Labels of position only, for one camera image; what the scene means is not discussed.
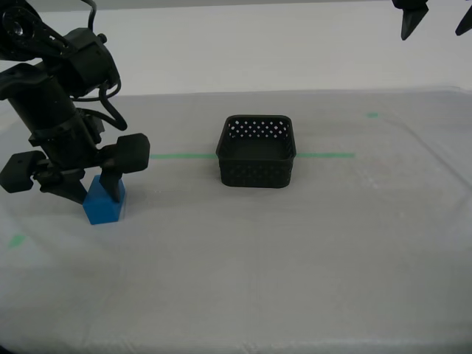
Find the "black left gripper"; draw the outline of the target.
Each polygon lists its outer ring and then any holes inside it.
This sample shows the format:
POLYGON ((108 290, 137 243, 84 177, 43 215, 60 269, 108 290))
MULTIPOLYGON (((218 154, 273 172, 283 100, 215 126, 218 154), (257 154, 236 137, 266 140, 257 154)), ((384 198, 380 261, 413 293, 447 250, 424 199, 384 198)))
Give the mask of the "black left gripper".
MULTIPOLYGON (((52 128, 36 129, 29 142, 44 151, 13 154, 1 171, 1 186, 8 193, 31 190, 36 181, 42 193, 82 204, 87 190, 81 180, 93 164, 103 124, 86 112, 77 112, 52 128)), ((120 202, 119 181, 123 174, 148 168, 150 141, 143 133, 118 138, 99 151, 100 184, 114 202, 120 202)))

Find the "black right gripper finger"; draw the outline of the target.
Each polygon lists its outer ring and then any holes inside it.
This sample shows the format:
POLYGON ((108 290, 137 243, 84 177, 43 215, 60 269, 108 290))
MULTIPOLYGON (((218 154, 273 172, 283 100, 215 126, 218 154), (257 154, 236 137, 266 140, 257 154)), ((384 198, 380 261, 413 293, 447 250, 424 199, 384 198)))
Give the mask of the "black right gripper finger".
POLYGON ((392 0, 396 9, 403 11, 400 37, 405 41, 428 12, 428 0, 392 0))
POLYGON ((459 25, 455 30, 457 36, 461 36, 466 32, 472 30, 472 7, 466 12, 459 25))

